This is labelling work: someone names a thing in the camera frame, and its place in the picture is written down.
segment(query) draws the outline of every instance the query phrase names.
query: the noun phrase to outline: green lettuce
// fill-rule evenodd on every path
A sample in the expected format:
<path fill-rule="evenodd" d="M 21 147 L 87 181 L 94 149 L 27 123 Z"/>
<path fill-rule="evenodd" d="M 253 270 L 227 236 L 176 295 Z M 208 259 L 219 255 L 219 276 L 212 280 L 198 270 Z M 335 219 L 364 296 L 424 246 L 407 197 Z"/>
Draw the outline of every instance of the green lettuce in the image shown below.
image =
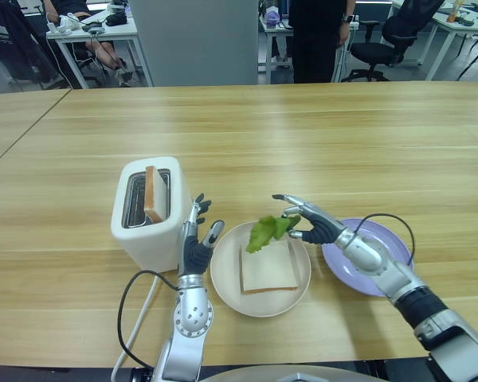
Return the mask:
<path fill-rule="evenodd" d="M 246 251 L 254 253 L 260 250 L 263 246 L 269 244 L 272 237 L 276 240 L 281 239 L 286 231 L 298 224 L 300 220 L 301 216 L 299 215 L 290 217 L 261 217 L 249 234 L 249 243 Z"/>

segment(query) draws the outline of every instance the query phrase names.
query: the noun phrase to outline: bottle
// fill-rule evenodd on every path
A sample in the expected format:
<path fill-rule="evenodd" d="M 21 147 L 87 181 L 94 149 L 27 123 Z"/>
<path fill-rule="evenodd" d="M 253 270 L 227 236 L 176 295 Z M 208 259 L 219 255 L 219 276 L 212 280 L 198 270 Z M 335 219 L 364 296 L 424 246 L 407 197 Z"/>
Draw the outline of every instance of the bottle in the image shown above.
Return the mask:
<path fill-rule="evenodd" d="M 453 3 L 452 11 L 449 13 L 448 18 L 446 19 L 447 22 L 454 22 L 456 19 L 456 14 L 459 13 L 459 9 L 464 4 L 464 0 L 455 0 Z"/>

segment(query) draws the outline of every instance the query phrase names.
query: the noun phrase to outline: white bread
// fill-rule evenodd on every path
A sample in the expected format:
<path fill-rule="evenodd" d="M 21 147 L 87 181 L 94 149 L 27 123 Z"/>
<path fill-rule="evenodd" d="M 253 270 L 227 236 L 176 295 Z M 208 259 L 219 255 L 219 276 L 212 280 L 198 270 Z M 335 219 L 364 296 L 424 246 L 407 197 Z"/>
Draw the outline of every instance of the white bread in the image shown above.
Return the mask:
<path fill-rule="evenodd" d="M 286 240 L 273 240 L 261 250 L 248 253 L 241 247 L 241 292 L 295 290 L 298 287 Z"/>
<path fill-rule="evenodd" d="M 154 166 L 145 168 L 145 197 L 143 211 L 153 223 L 167 219 L 167 185 Z"/>

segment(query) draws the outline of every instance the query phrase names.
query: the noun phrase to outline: wristwatch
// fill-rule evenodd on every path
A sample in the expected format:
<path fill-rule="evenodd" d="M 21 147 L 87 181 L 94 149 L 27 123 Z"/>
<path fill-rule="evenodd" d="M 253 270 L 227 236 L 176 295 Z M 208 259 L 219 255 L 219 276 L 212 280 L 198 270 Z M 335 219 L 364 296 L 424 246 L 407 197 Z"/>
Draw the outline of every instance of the wristwatch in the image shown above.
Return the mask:
<path fill-rule="evenodd" d="M 346 14 L 344 14 L 342 17 L 342 22 L 347 22 L 351 24 L 353 19 L 354 19 L 354 16 L 347 16 Z"/>

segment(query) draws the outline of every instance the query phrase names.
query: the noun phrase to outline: wooden table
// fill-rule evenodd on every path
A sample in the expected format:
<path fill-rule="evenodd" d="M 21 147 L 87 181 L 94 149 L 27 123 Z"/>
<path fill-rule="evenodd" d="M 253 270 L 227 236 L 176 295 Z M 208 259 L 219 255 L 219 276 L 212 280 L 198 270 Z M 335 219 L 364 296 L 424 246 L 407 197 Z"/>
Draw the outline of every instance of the wooden table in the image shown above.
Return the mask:
<path fill-rule="evenodd" d="M 0 156 L 69 90 L 0 95 Z"/>
<path fill-rule="evenodd" d="M 180 160 L 226 230 L 280 213 L 272 193 L 341 218 L 403 216 L 417 273 L 478 330 L 478 84 L 71 91 L 0 160 L 0 364 L 113 365 L 117 306 L 137 271 L 110 233 L 116 183 L 124 165 L 157 155 Z M 207 279 L 205 364 L 425 355 L 387 301 L 344 286 L 308 250 L 310 288 L 275 318 L 236 313 Z M 150 282 L 131 290 L 126 332 Z M 136 342 L 151 363 L 173 305 L 164 286 Z"/>

